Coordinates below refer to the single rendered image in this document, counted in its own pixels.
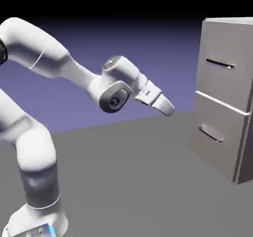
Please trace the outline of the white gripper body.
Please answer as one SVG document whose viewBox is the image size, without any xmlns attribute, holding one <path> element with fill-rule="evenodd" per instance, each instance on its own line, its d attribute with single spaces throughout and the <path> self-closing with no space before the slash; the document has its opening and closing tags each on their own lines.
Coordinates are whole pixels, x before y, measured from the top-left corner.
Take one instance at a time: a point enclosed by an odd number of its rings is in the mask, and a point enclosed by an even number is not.
<svg viewBox="0 0 253 237">
<path fill-rule="evenodd" d="M 174 105 L 165 97 L 164 94 L 160 94 L 158 96 L 152 104 L 152 107 L 167 117 L 171 116 L 175 111 Z"/>
</svg>

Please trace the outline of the grey cabinet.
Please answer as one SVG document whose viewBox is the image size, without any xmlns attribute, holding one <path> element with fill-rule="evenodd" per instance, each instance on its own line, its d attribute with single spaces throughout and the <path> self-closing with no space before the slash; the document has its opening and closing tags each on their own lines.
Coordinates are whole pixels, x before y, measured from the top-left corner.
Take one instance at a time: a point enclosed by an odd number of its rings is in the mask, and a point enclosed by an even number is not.
<svg viewBox="0 0 253 237">
<path fill-rule="evenodd" d="M 253 17 L 207 18 L 203 22 L 205 21 L 253 25 Z M 242 146 L 242 152 L 240 154 L 237 175 L 235 181 L 231 181 L 235 184 L 242 184 L 253 180 L 253 84 L 250 93 L 249 113 L 251 117 L 247 124 L 247 130 L 245 131 L 244 135 L 244 143 Z"/>
</svg>

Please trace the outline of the short grey drawer front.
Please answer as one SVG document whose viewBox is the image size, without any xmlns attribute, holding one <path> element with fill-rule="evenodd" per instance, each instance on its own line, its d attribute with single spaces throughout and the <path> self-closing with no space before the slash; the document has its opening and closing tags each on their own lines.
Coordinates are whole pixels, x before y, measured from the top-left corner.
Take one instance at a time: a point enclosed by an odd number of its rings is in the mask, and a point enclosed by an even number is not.
<svg viewBox="0 0 253 237">
<path fill-rule="evenodd" d="M 196 91 L 194 97 L 193 125 L 190 133 L 192 150 L 220 174 L 235 181 L 239 167 L 244 135 L 250 113 L 238 110 L 220 100 Z M 199 130 L 224 138 L 216 142 Z"/>
</svg>

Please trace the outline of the tall grey drawer front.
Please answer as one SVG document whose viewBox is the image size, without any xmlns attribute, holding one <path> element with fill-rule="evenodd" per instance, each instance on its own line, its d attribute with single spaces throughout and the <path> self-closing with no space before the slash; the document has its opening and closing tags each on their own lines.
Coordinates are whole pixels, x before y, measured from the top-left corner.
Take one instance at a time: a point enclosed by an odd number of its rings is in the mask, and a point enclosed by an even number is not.
<svg viewBox="0 0 253 237">
<path fill-rule="evenodd" d="M 232 70 L 206 59 L 235 65 Z M 196 90 L 249 112 L 253 84 L 253 25 L 205 21 L 202 25 Z"/>
</svg>

